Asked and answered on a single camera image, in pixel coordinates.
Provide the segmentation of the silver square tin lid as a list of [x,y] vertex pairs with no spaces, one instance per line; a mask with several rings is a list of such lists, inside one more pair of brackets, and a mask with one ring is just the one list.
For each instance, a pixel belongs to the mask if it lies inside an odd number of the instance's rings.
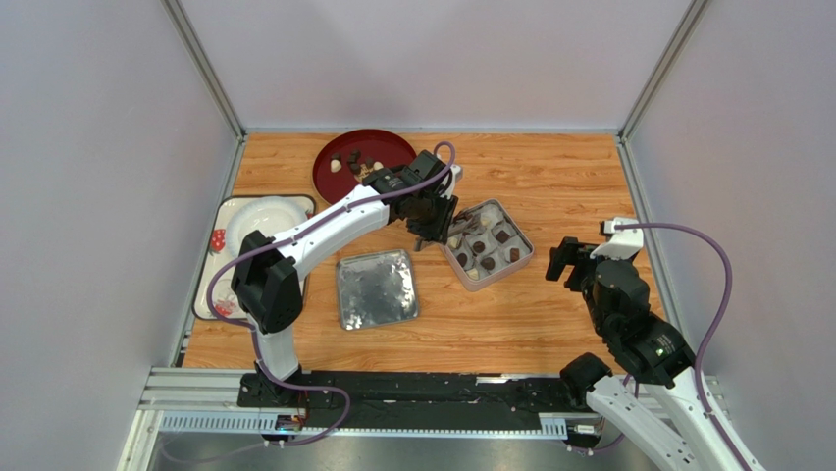
[[338,318],[346,331],[400,324],[419,317],[413,265],[403,250],[347,257],[336,266]]

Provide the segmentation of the pink square chocolate tin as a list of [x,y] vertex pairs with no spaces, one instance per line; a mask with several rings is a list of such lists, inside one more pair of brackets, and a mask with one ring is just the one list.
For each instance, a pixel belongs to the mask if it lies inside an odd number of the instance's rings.
[[[446,245],[441,247],[441,252],[447,259],[453,273],[467,290],[475,292],[486,288],[520,271],[529,264],[535,253],[535,247],[498,200],[488,199],[475,206],[461,210],[457,215],[461,213],[472,213],[479,225],[475,230],[468,230],[464,233],[464,236],[460,239],[460,246],[457,249],[450,249]],[[491,219],[491,223],[487,227],[483,227],[480,224],[481,215],[486,215]],[[505,230],[511,235],[511,238],[506,243],[499,243],[495,239],[495,233],[500,230]],[[486,248],[482,253],[475,253],[473,251],[473,244],[476,241],[481,241],[485,244]],[[511,263],[509,260],[509,251],[514,247],[520,250],[520,258],[516,262]],[[461,267],[456,260],[457,255],[460,253],[465,253],[468,257],[468,262],[464,267]],[[480,265],[480,261],[485,257],[493,257],[495,259],[496,268],[494,270],[487,271]],[[479,280],[473,281],[467,277],[466,271],[471,269],[477,269],[479,271]]]

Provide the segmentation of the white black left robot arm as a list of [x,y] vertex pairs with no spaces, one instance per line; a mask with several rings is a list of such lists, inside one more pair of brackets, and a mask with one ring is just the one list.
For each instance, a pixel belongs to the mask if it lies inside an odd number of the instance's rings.
[[419,240],[444,244],[458,202],[462,169],[437,150],[368,174],[347,196],[306,222],[266,236],[247,235],[231,272],[231,289],[246,315],[256,365],[282,386],[300,363],[292,326],[303,310],[300,284],[328,257],[395,221]]

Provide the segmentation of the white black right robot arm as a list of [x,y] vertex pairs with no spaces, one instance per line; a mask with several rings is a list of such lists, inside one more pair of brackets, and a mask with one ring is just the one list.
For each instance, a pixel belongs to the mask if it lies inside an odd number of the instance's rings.
[[546,278],[571,270],[565,287],[581,293],[609,353],[669,419],[658,418],[592,353],[561,370],[563,397],[612,423],[662,470],[762,469],[721,414],[685,338],[651,311],[650,287],[633,265],[640,248],[566,237],[549,251]]

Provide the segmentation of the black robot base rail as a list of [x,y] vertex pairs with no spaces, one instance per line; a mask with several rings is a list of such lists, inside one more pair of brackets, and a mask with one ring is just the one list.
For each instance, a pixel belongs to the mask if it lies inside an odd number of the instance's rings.
[[541,417],[587,416],[579,387],[559,377],[299,370],[281,384],[262,371],[239,383],[237,405],[292,408],[306,426],[434,432],[532,431]]

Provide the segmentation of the metal serving tongs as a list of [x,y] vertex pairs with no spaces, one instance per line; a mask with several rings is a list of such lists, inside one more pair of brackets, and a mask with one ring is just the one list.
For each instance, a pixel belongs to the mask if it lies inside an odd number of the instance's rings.
[[447,241],[451,236],[458,236],[459,238],[462,238],[466,231],[475,230],[479,225],[477,219],[474,217],[472,221],[466,222],[463,214],[464,213],[461,213],[451,220],[450,225],[447,227],[442,238],[426,239],[418,237],[415,240],[413,251],[420,252],[432,245],[446,246]]

